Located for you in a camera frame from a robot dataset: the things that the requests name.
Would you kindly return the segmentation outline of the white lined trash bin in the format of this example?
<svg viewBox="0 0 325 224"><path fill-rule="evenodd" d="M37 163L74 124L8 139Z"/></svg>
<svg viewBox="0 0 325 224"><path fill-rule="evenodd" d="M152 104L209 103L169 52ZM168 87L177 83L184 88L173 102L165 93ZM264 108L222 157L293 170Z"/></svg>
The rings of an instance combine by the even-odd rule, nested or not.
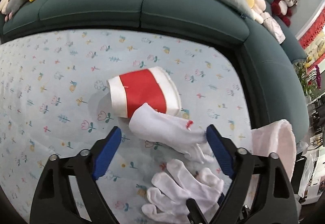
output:
<svg viewBox="0 0 325 224"><path fill-rule="evenodd" d="M258 156L278 154L288 179L293 176L296 161L296 141L292 125L286 119L275 121L261 128L253 129L252 153Z"/></svg>

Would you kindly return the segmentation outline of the floral light blue tablecloth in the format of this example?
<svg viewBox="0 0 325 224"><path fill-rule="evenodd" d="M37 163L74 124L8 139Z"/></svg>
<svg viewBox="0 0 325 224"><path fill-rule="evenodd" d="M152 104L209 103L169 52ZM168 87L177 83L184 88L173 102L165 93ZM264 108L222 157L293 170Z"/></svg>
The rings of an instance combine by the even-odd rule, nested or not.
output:
<svg viewBox="0 0 325 224"><path fill-rule="evenodd" d="M121 30L57 31L1 45L1 188L25 221L49 156L74 156L118 126L121 144L99 188L120 223L150 223L141 207L152 176L183 156L129 134L107 80L157 66L180 93L182 118L252 147L241 83L214 48Z"/></svg>

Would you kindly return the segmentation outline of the teal sectional sofa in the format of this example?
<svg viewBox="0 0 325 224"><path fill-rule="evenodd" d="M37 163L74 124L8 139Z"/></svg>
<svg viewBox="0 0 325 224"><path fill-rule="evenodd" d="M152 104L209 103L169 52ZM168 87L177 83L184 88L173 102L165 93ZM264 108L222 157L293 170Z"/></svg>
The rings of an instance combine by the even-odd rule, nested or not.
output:
<svg viewBox="0 0 325 224"><path fill-rule="evenodd" d="M265 27L219 0L35 0L1 23L1 39L88 27L127 27L213 44L245 83L253 127L287 119L297 140L309 129L293 67L306 55L295 35L281 23L285 40L278 43Z"/></svg>

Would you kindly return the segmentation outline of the potted orchid plants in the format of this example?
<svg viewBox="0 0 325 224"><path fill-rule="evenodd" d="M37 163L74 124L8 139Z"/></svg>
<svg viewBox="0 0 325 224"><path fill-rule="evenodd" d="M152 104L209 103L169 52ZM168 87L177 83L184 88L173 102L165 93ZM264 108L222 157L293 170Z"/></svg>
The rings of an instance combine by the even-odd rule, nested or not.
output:
<svg viewBox="0 0 325 224"><path fill-rule="evenodd" d="M321 73L318 65L308 70L305 62L294 64L295 72L305 96L314 96L314 93L321 89Z"/></svg>

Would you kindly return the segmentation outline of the red white teddy bear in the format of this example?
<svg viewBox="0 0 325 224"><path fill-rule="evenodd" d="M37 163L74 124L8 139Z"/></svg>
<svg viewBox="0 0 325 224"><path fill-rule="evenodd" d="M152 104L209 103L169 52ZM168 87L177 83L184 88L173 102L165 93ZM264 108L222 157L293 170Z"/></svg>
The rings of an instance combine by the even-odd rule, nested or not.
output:
<svg viewBox="0 0 325 224"><path fill-rule="evenodd" d="M284 24L291 25L290 18L293 15L292 8L298 4L299 0L274 0L271 4L272 13L278 16Z"/></svg>

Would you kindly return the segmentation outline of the grey white plush toy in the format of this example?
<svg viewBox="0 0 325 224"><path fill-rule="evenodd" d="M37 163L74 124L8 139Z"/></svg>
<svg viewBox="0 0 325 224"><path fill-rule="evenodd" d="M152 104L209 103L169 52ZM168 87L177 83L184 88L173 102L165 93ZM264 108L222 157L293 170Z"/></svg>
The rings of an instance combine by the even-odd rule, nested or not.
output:
<svg viewBox="0 0 325 224"><path fill-rule="evenodd" d="M5 15L4 21L11 20L19 8L26 2L28 0L1 0L1 14Z"/></svg>

